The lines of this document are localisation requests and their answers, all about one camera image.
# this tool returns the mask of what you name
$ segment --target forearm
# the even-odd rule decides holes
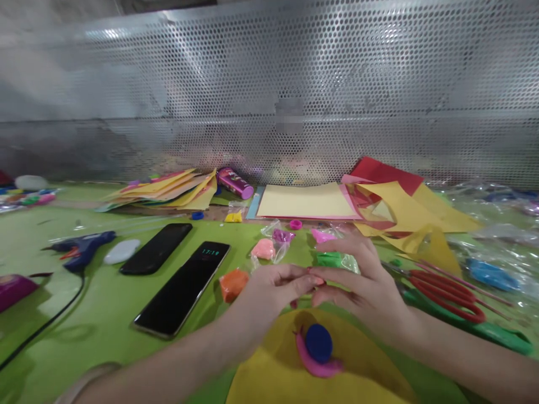
[[[398,348],[493,403],[537,402],[539,362],[411,310],[415,338]]]
[[[239,349],[219,322],[86,387],[76,404],[177,404],[236,360]]]

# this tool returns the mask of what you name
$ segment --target phone screen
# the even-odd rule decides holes
[[[230,246],[205,241],[168,280],[134,324],[164,338],[178,333]]]
[[[192,228],[190,223],[167,224],[122,265],[120,272],[124,275],[155,273]]]

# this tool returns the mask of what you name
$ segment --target red scissors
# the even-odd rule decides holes
[[[485,314],[475,305],[476,302],[479,302],[479,299],[472,291],[459,283],[422,270],[404,270],[386,262],[382,262],[382,265],[386,269],[391,269],[407,277],[419,292],[438,304],[438,306],[442,306],[444,309],[471,323],[480,324],[485,322]],[[473,314],[455,305],[468,309]]]

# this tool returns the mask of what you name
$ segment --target orange clay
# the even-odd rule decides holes
[[[248,280],[249,274],[241,271],[239,268],[219,278],[221,293],[223,294],[225,303],[232,303],[243,290]]]

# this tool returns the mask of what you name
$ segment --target metal wall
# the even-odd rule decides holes
[[[0,167],[539,187],[539,2],[247,2],[0,36]]]

